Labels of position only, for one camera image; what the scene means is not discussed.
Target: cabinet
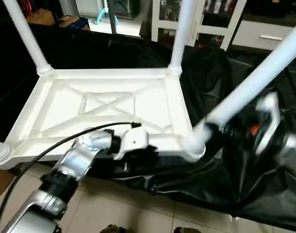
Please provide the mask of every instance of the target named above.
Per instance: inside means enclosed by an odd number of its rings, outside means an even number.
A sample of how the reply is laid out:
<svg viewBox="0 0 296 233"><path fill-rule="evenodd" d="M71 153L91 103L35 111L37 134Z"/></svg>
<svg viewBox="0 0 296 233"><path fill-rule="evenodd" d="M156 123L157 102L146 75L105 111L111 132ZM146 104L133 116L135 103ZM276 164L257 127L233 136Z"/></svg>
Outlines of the cabinet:
<svg viewBox="0 0 296 233"><path fill-rule="evenodd" d="M227 50L247 0L194 0L186 45ZM153 0L151 40L174 40L181 0Z"/></svg>

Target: black tarp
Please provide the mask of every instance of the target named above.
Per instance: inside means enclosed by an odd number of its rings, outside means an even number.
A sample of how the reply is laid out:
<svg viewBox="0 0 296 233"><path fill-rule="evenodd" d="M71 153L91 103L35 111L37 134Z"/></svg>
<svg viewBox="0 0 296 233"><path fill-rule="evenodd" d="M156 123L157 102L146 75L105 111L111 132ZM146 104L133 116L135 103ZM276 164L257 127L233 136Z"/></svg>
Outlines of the black tarp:
<svg viewBox="0 0 296 233"><path fill-rule="evenodd" d="M32 25L54 68L166 67L171 51L142 39ZM195 125L235 88L263 57L219 49L186 47L181 86ZM296 62L267 87L277 91L286 128L296 132ZM37 81L32 63L13 24L0 21L0 140L4 140ZM252 117L254 103L237 116ZM241 216L296 231L296 178L279 167L274 155L256 159L240 141L214 136L196 164L180 158L129 156L97 162L90 176L112 179L175 201Z"/></svg>

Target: beige floor tile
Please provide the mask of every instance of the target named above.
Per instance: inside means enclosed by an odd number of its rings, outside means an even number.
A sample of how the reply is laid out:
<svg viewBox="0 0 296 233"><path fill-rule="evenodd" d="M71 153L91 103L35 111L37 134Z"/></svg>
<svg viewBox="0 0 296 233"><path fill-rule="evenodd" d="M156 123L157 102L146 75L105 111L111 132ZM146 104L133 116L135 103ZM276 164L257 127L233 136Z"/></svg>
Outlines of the beige floor tile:
<svg viewBox="0 0 296 233"><path fill-rule="evenodd" d="M273 227L273 231L274 231L274 233L295 233L290 230L286 230L286 229L282 229L282 228L278 228L278 227Z"/></svg>
<svg viewBox="0 0 296 233"><path fill-rule="evenodd" d="M273 233L273 227L244 218L240 218L237 222L239 233Z"/></svg>
<svg viewBox="0 0 296 233"><path fill-rule="evenodd" d="M150 195L141 190L133 190L123 185L101 179L91 179L88 184L88 190L117 201L173 216L174 202L163 196Z"/></svg>
<svg viewBox="0 0 296 233"><path fill-rule="evenodd" d="M41 178L41 176L43 176L44 174L50 173L51 170L52 170L51 166L36 163L26 172L26 174L30 175L30 176L37 177L37 178ZM81 185L79 186L80 190L82 190L82 191L87 190L89 179L90 178L84 178L81 181Z"/></svg>
<svg viewBox="0 0 296 233"><path fill-rule="evenodd" d="M188 221L185 221L185 220L174 218L172 232L174 232L174 230L177 227L189 227L189 228L199 230L201 233L222 233L221 231L218 231L218 230L215 230L215 229L212 229L212 228L203 227L201 225L198 225L198 224L195 224L195 223L192 223L192 222L188 222Z"/></svg>
<svg viewBox="0 0 296 233"><path fill-rule="evenodd" d="M28 196L41 185L41 181L37 177L24 175L21 180L17 183L4 212L0 229L3 229L7 222L13 217L13 215L17 212L17 210L21 207L24 201L28 198ZM0 196L0 204L4 198L5 193ZM59 225L62 229L65 230L68 228L72 217L81 201L83 196L83 191L77 190L73 195L72 199L68 204L68 209L59 222Z"/></svg>
<svg viewBox="0 0 296 233"><path fill-rule="evenodd" d="M67 233L98 233L109 224L136 233L170 233L172 218L92 193L85 193Z"/></svg>
<svg viewBox="0 0 296 233"><path fill-rule="evenodd" d="M28 196L37 188L39 188L41 182L36 177L31 177L28 175L24 175L20 181L17 183L15 189L13 190L9 201L7 202L6 209L4 211L0 230L2 230L7 222L13 217L16 211L20 208L20 206L24 203L24 201L28 198ZM0 205L3 201L5 193L0 196Z"/></svg>
<svg viewBox="0 0 296 233"><path fill-rule="evenodd" d="M58 225L61 227L62 232L67 232L67 229L73 219L73 216L82 200L84 192L82 190L76 190L71 200L68 203L67 211L63 218L59 221Z"/></svg>
<svg viewBox="0 0 296 233"><path fill-rule="evenodd" d="M174 217L224 232L232 233L233 230L230 215L192 205L176 203Z"/></svg>
<svg viewBox="0 0 296 233"><path fill-rule="evenodd" d="M50 173L51 169L51 166L35 163L29 170L26 171L26 174L41 178L42 175Z"/></svg>

